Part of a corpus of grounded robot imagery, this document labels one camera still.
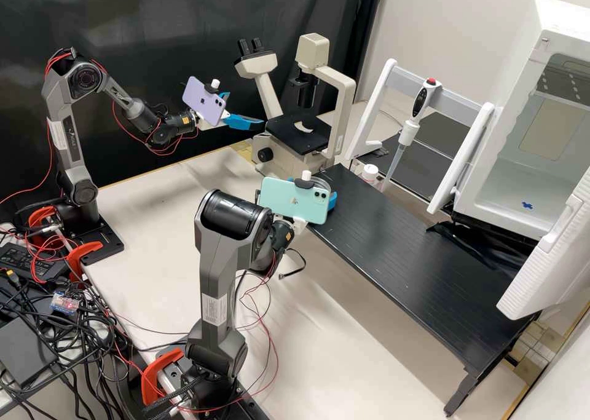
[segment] microscope stage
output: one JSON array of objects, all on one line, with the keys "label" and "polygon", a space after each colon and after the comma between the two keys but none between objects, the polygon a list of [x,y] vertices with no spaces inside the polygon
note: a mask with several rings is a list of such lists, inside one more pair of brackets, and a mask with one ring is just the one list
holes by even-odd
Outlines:
[{"label": "microscope stage", "polygon": [[[312,131],[301,131],[298,127]],[[304,156],[328,147],[331,127],[312,112],[298,112],[270,119],[266,123],[266,130],[293,151]]]}]

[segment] black backdrop curtain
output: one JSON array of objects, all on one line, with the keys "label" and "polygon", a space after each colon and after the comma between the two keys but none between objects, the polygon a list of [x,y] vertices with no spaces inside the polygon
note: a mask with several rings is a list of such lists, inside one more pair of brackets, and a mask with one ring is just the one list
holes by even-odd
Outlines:
[{"label": "black backdrop curtain", "polygon": [[[253,81],[239,78],[234,60],[239,38],[260,37],[276,51],[271,79],[286,110],[293,105],[287,80],[294,74],[298,37],[317,32],[330,39],[330,65],[355,77],[362,64],[376,0],[0,0],[0,199],[35,185],[47,170],[44,65],[60,47],[96,58],[128,92],[148,103],[184,109],[189,76],[218,78],[231,91],[230,111],[264,118]],[[359,49],[358,43],[364,44]],[[335,93],[318,91],[316,108],[333,108]],[[182,142],[166,158],[129,139],[111,116],[105,95],[74,106],[84,157],[94,182],[113,183],[250,135],[227,127]],[[2,220],[17,207],[56,194],[53,174],[38,191],[0,208]]]}]

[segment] sticker label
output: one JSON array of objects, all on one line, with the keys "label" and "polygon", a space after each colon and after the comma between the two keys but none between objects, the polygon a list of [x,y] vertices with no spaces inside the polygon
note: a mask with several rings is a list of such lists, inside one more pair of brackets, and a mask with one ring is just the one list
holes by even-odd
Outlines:
[{"label": "sticker label", "polygon": [[338,140],[336,140],[336,152],[340,151],[342,149],[342,142],[344,141],[344,136],[341,135],[338,137]]},{"label": "sticker label", "polygon": [[66,142],[69,147],[69,155],[72,158],[72,162],[80,160],[80,147],[78,146],[78,136],[76,135],[76,128],[74,128],[74,121],[72,116],[68,116],[63,119],[63,130],[66,135]]},{"label": "sticker label", "polygon": [[47,123],[49,124],[51,140],[53,141],[54,147],[56,147],[59,151],[64,151],[68,147],[68,144],[66,143],[66,136],[63,133],[61,122],[52,122],[51,120],[47,119]]},{"label": "sticker label", "polygon": [[203,320],[215,326],[220,326],[227,320],[227,294],[220,298],[201,293],[203,306]]}]

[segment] gray robotic arm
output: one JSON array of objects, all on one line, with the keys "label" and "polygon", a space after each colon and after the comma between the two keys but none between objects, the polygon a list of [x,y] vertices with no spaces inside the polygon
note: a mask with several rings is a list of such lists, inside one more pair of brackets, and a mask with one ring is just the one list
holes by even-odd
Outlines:
[{"label": "gray robotic arm", "polygon": [[75,215],[74,221],[87,226],[99,219],[98,189],[84,164],[72,105],[95,92],[111,97],[125,117],[150,137],[147,144],[165,145],[177,135],[194,131],[198,120],[190,111],[160,118],[143,100],[132,98],[95,60],[73,48],[54,54],[46,67],[41,95],[47,104],[47,123],[58,160],[57,182],[76,208],[67,214]]},{"label": "gray robotic arm", "polygon": [[201,319],[189,333],[185,354],[226,383],[234,380],[248,351],[234,327],[235,273],[253,269],[270,277],[293,237],[287,222],[273,222],[270,209],[224,192],[208,192],[199,205],[195,244],[200,252]]}]

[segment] smartphone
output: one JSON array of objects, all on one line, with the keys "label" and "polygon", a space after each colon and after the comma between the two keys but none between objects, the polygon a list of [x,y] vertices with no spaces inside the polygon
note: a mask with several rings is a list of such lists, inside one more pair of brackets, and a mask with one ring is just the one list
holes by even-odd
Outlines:
[{"label": "smartphone", "polygon": [[258,204],[274,214],[302,218],[309,223],[323,224],[328,215],[330,192],[312,186],[305,189],[294,182],[274,177],[262,179]]},{"label": "smartphone", "polygon": [[194,76],[189,77],[183,93],[183,102],[191,107],[199,116],[216,127],[221,114],[226,108],[227,96],[222,98],[215,93],[209,93],[205,85]]}]

